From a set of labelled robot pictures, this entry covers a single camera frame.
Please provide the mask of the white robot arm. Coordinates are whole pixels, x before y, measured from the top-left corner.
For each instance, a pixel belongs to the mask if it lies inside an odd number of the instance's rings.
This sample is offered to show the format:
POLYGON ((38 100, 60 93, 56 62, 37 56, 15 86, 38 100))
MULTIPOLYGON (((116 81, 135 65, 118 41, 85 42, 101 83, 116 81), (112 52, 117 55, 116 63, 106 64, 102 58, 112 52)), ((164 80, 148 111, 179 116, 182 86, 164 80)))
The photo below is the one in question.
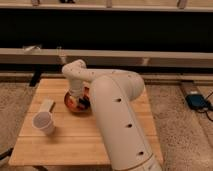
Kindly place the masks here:
POLYGON ((131 106, 144 90, 139 74, 88 69, 82 60, 64 65, 62 73, 69 81, 65 105, 93 112, 114 171, 162 171, 131 106))

